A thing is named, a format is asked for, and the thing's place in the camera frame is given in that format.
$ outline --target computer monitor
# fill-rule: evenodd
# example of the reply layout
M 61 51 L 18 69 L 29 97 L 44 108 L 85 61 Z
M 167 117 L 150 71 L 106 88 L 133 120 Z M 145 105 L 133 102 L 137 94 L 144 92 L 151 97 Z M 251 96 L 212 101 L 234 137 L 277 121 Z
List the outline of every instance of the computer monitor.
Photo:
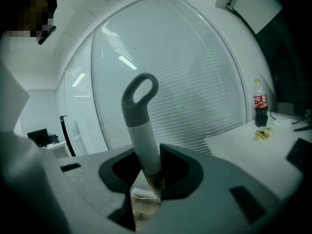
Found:
M 50 144 L 50 138 L 46 129 L 28 133 L 27 136 L 32 139 L 38 146 Z

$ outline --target red bottle label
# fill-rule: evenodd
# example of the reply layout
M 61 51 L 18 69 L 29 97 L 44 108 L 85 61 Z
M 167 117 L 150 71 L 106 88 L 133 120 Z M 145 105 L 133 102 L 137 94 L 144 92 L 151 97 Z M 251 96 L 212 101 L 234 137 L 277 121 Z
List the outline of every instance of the red bottle label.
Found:
M 255 108 L 266 108 L 268 107 L 268 98 L 267 95 L 264 96 L 254 96 L 254 107 Z

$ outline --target plastic bottle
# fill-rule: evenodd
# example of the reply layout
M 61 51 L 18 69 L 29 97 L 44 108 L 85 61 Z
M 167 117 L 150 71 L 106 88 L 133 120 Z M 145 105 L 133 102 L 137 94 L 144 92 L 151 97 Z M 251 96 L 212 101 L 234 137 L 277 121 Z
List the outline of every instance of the plastic bottle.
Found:
M 268 122 L 268 98 L 263 87 L 260 84 L 260 79 L 254 79 L 255 86 L 253 91 L 253 100 L 255 108 L 255 124 L 257 127 L 266 126 Z

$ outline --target coca-cola bottle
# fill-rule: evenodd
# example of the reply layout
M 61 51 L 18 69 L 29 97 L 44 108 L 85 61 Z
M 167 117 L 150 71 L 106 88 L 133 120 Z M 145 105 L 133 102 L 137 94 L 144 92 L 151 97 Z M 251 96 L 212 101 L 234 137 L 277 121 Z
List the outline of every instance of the coca-cola bottle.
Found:
M 255 124 L 257 127 L 266 126 L 268 122 L 268 98 L 263 87 L 260 84 L 260 79 L 254 79 L 255 86 L 253 91 L 253 100 L 255 107 Z

